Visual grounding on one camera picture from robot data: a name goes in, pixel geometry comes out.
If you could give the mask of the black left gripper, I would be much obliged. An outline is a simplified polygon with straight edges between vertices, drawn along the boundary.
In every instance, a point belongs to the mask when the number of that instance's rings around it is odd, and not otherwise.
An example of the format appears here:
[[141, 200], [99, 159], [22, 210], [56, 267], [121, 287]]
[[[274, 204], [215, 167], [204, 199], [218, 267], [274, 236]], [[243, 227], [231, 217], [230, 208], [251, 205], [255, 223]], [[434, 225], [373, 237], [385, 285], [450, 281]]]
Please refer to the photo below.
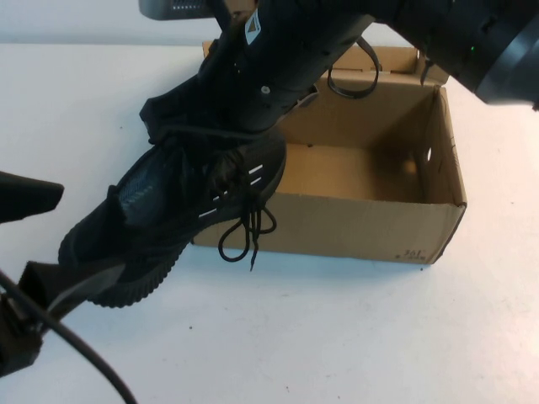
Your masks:
[[[63, 196], [59, 183], [1, 172], [1, 221], [20, 221], [54, 210]], [[37, 306], [61, 320], [84, 301], [115, 285], [125, 264], [99, 260], [71, 268], [29, 261], [19, 288]], [[31, 366], [43, 340], [32, 318], [1, 294], [1, 366]]]

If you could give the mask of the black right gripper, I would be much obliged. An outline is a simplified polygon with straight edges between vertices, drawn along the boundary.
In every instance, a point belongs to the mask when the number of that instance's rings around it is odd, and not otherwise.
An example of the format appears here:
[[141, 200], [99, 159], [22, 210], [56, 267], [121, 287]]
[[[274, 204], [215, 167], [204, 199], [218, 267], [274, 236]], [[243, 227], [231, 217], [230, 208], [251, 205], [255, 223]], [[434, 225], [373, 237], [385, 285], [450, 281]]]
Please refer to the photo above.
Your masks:
[[232, 18], [208, 48], [198, 78], [149, 98], [140, 111], [150, 138], [235, 138], [225, 127], [271, 127], [295, 105], [285, 41], [257, 8]]

